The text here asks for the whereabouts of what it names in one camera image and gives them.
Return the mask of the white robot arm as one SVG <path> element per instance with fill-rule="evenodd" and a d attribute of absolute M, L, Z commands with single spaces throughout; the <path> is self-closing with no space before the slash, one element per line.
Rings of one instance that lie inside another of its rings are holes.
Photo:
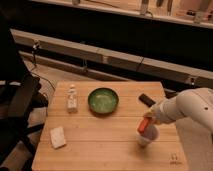
<path fill-rule="evenodd" d="M 157 124 L 170 124 L 189 117 L 213 133 L 213 89 L 184 90 L 152 105 L 144 116 Z"/>

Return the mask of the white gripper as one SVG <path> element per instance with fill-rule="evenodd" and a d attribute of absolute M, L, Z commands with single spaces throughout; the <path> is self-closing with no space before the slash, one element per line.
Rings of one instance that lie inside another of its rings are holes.
<path fill-rule="evenodd" d="M 152 124 L 170 124 L 172 122 L 168 113 L 168 102 L 162 101 L 152 105 L 144 114 L 144 117 L 151 120 Z"/>

